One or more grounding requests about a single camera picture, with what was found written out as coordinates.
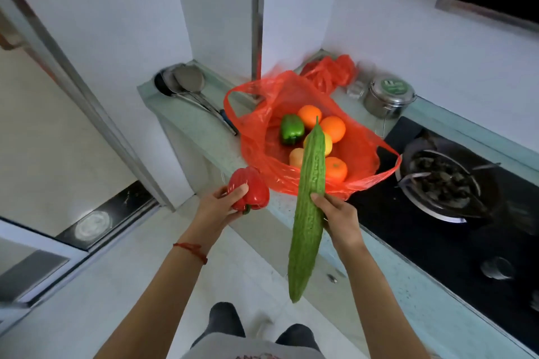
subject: orange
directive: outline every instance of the orange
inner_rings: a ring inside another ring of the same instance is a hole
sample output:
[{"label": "orange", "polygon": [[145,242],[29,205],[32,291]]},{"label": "orange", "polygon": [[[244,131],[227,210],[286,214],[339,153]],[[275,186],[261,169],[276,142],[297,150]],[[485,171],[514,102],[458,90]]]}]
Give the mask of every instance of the orange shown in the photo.
[{"label": "orange", "polygon": [[290,152],[290,155],[288,156],[288,164],[290,166],[295,166],[301,169],[301,165],[303,164],[303,152],[303,148],[296,148],[292,152]]},{"label": "orange", "polygon": [[333,143],[339,142],[346,132],[346,125],[339,117],[324,118],[324,120],[320,122],[320,127],[322,128],[322,131],[329,134]]},{"label": "orange", "polygon": [[322,111],[316,108],[314,105],[304,105],[298,111],[298,117],[301,118],[305,127],[308,130],[311,130],[316,125],[317,117],[319,124],[322,121]]},{"label": "orange", "polygon": [[344,182],[347,174],[348,167],[342,160],[335,157],[326,158],[326,179]]},{"label": "orange", "polygon": [[[304,148],[305,148],[305,145],[307,144],[307,139],[309,139],[309,135],[307,135],[305,139],[303,140]],[[325,143],[326,143],[326,153],[324,153],[324,156],[328,156],[332,152],[332,149],[333,149],[332,138],[326,132],[324,132],[324,138],[325,138]]]}]

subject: stainless steel container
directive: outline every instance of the stainless steel container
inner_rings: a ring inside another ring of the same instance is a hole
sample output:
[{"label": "stainless steel container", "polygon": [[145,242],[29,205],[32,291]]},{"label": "stainless steel container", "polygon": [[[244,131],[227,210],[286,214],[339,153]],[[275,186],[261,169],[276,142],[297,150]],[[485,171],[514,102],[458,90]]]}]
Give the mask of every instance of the stainless steel container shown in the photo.
[{"label": "stainless steel container", "polygon": [[378,118],[397,118],[416,99],[407,82],[390,75],[378,75],[369,85],[363,105]]}]

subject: kitchen counter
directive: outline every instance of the kitchen counter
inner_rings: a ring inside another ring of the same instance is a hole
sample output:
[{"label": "kitchen counter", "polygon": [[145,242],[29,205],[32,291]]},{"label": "kitchen counter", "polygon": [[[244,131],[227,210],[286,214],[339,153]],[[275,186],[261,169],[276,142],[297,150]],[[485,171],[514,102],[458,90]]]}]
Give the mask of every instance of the kitchen counter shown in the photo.
[{"label": "kitchen counter", "polygon": [[[206,77],[204,94],[215,104],[222,103],[226,91],[232,86],[204,66],[200,67]],[[246,166],[240,154],[239,138],[230,134],[211,114],[180,99],[161,95],[152,81],[142,84],[138,90],[150,110],[180,130],[225,176]],[[382,133],[383,121],[369,114],[342,89],[337,89],[332,98],[349,116],[376,133]],[[232,94],[230,101],[238,115],[250,112],[255,105],[252,98],[241,93]],[[406,116],[489,161],[502,162],[506,169],[539,185],[539,157],[532,151],[421,98],[406,110]],[[395,122],[387,121],[386,135]],[[267,210],[292,229],[295,202],[295,196],[272,191]],[[365,230],[363,235],[408,320],[420,338],[440,356],[447,359],[537,357],[387,244]],[[325,232],[319,254],[333,267],[345,272]]]}]

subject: hand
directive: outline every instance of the hand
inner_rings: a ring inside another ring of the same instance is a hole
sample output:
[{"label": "hand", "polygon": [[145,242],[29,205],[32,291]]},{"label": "hand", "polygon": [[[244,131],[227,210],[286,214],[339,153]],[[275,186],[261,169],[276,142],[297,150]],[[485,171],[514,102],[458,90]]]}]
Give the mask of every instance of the hand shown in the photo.
[{"label": "hand", "polygon": [[324,196],[312,193],[310,198],[328,218],[328,225],[325,228],[340,257],[348,250],[364,247],[360,222],[354,206],[327,193]]},{"label": "hand", "polygon": [[240,211],[230,214],[229,212],[232,205],[249,191],[249,186],[244,183],[229,195],[226,194],[226,190],[227,187],[222,186],[200,200],[195,218],[179,238],[179,243],[200,244],[201,252],[207,254],[223,229],[242,215]]}]

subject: leg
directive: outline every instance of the leg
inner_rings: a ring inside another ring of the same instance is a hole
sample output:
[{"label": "leg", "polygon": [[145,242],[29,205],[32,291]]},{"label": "leg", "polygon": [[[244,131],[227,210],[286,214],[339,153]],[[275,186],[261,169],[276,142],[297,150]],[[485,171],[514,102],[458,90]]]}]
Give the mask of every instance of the leg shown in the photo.
[{"label": "leg", "polygon": [[238,313],[230,302],[218,302],[210,310],[210,320],[206,330],[200,335],[191,348],[204,336],[213,332],[245,337],[245,331],[241,325]]},{"label": "leg", "polygon": [[320,352],[320,348],[314,340],[313,331],[300,323],[296,323],[284,331],[275,343],[287,346],[305,346]]}]

